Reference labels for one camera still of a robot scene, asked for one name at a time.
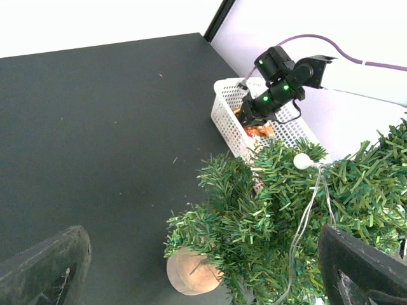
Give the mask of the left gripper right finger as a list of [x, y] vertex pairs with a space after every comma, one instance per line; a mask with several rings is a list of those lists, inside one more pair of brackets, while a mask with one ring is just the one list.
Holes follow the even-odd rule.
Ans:
[[406, 304], [406, 265], [325, 225], [319, 262], [330, 304]]

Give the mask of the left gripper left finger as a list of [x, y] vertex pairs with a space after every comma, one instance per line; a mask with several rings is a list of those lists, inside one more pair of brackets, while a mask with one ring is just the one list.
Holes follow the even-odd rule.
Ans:
[[87, 231], [72, 226], [1, 263], [1, 304], [82, 304], [91, 260]]

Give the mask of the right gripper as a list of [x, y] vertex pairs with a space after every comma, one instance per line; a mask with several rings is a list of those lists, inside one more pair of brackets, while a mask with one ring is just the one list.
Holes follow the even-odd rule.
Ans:
[[263, 126], [268, 121], [273, 121], [273, 114], [261, 116], [253, 108], [254, 100], [250, 95], [246, 95], [242, 99], [242, 105], [238, 114], [239, 123], [245, 127]]

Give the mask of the white plastic basket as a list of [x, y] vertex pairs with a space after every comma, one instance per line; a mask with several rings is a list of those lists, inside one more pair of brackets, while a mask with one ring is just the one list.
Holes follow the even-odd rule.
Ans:
[[239, 88], [243, 78], [221, 79], [214, 83], [216, 94], [211, 112], [211, 119], [227, 143], [234, 157], [251, 162], [254, 151], [268, 147], [271, 142], [278, 140], [286, 147], [296, 147], [296, 142], [318, 144], [319, 141], [302, 118], [293, 120], [298, 115], [292, 103], [288, 103], [277, 113], [277, 119], [282, 124], [271, 122], [274, 134], [271, 137], [249, 136], [243, 129], [234, 113], [241, 107], [242, 99], [247, 91]]

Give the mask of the small green christmas tree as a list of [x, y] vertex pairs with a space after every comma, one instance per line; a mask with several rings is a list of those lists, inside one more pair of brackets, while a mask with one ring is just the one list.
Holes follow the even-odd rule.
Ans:
[[218, 268], [232, 304], [325, 297], [318, 239], [332, 225], [387, 254], [406, 234], [406, 122], [325, 165], [319, 144], [274, 140], [251, 162], [220, 154], [199, 172], [209, 199], [168, 223], [164, 256], [187, 249]]

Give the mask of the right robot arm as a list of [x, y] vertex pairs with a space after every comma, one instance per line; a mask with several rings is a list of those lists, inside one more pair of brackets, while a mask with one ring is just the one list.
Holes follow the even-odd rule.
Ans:
[[244, 127], [262, 126], [277, 121], [277, 113], [306, 97], [307, 87], [326, 89], [372, 98], [406, 107], [406, 68], [378, 63], [363, 63], [361, 67], [345, 65], [330, 68], [334, 58], [325, 55], [305, 57], [297, 62], [280, 46], [273, 46], [254, 61], [253, 72], [259, 72], [266, 90], [253, 95], [247, 86], [250, 75], [239, 88], [247, 92], [242, 99], [238, 120]]

